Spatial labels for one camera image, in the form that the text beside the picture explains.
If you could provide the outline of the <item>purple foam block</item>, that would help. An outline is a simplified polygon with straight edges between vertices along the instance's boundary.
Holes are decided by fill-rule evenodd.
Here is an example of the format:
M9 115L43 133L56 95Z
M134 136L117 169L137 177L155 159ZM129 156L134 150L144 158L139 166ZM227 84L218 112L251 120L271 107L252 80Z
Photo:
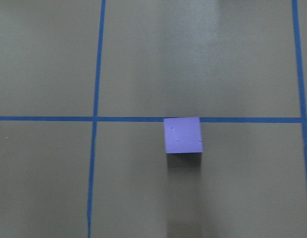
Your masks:
M168 118L163 126L167 154L203 152L199 117Z

